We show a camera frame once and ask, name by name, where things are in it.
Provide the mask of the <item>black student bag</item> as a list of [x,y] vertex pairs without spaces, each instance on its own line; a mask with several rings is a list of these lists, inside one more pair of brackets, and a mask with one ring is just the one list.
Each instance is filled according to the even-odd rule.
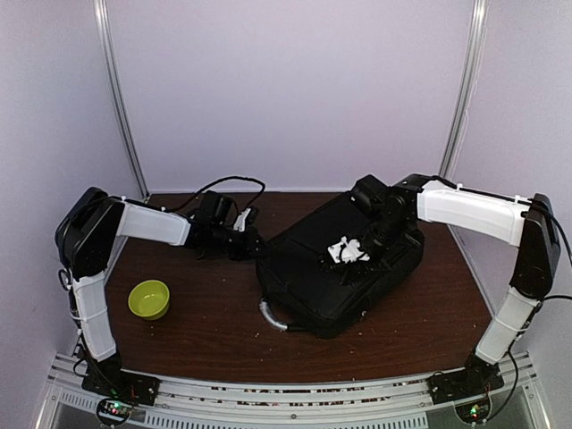
[[263,318],[279,331],[330,339],[401,285],[423,258],[425,236],[417,227],[405,230],[381,258],[371,258],[389,266],[386,274],[342,280],[343,265],[329,260],[329,246],[366,231],[368,224],[344,192],[271,238],[256,261]]

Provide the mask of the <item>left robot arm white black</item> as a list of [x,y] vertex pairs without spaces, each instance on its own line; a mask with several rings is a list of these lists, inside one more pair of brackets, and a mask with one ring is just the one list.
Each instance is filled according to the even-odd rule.
[[215,250],[233,261],[251,260],[265,251],[254,225],[258,210],[247,205],[229,222],[234,205],[232,198],[209,190],[198,207],[183,214],[91,187],[58,225],[55,245],[62,265],[58,276],[70,299],[72,320],[80,329],[88,375],[108,396],[119,397],[129,387],[105,299],[116,239]]

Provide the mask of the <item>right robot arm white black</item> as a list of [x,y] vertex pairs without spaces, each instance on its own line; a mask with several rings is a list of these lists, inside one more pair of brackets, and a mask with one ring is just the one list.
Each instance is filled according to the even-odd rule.
[[560,253],[570,250],[550,199],[543,194],[506,197],[422,174],[411,174],[391,186],[367,175],[356,182],[349,199],[370,223],[364,233],[342,237],[328,248],[336,265],[380,260],[417,222],[479,232],[518,249],[509,290],[458,375],[458,387],[477,394],[548,297]]

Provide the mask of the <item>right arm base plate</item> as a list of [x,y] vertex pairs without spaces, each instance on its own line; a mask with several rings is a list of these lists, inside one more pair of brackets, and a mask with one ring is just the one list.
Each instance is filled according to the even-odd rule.
[[483,395],[488,388],[497,390],[505,385],[499,374],[484,380],[466,369],[435,373],[427,379],[427,383],[434,405]]

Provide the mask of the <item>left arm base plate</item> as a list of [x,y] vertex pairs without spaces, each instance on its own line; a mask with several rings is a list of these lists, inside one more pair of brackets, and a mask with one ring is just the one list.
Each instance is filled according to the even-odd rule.
[[88,374],[81,383],[85,391],[145,406],[155,404],[159,387],[160,380],[155,377],[128,372],[121,372],[120,381],[115,387],[94,374]]

